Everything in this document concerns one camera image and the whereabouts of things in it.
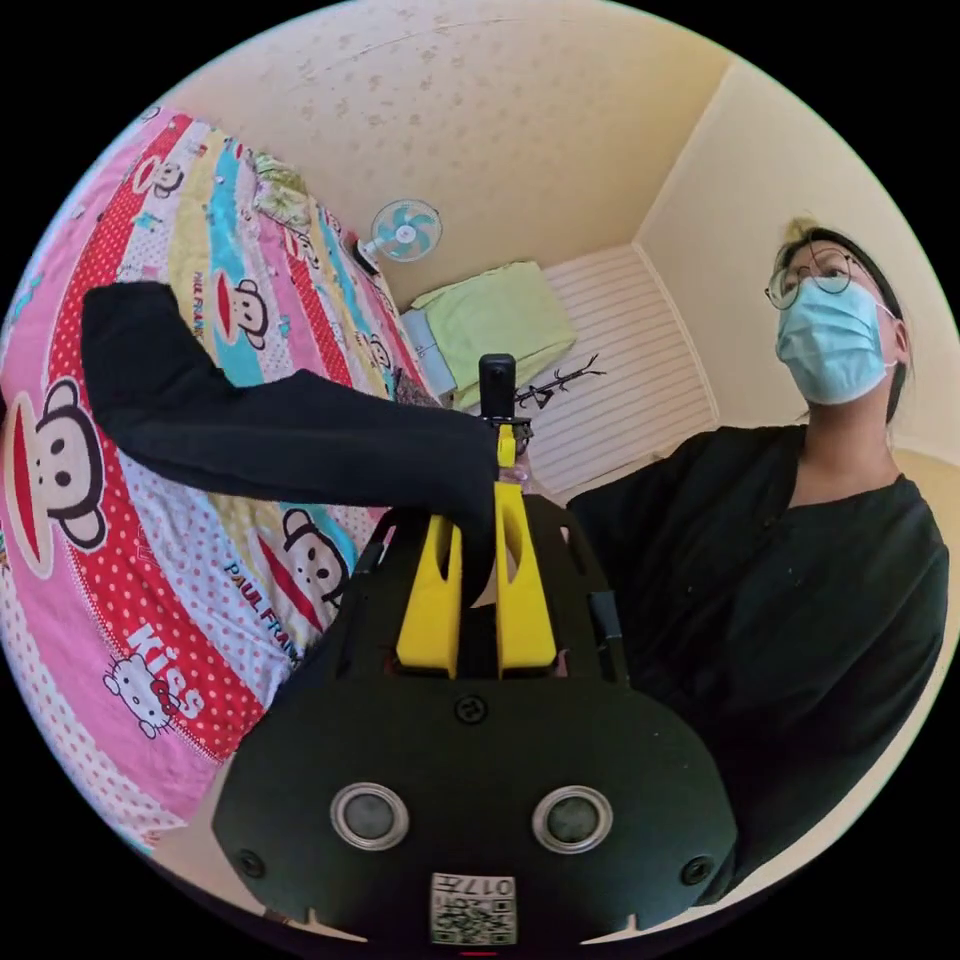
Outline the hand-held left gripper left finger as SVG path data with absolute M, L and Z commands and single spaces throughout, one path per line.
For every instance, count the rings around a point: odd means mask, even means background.
M 434 516 L 427 526 L 396 644 L 405 670 L 457 672 L 462 607 L 462 535 Z

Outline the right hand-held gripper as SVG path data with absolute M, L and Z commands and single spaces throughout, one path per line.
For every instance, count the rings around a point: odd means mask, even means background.
M 533 437 L 531 420 L 526 417 L 491 417 L 490 427 L 497 440 L 499 468 L 513 468 L 517 453 L 526 450 Z

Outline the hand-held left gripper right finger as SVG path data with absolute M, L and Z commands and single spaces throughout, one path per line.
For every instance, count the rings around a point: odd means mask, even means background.
M 557 656 L 522 489 L 494 485 L 496 637 L 501 678 L 543 671 Z

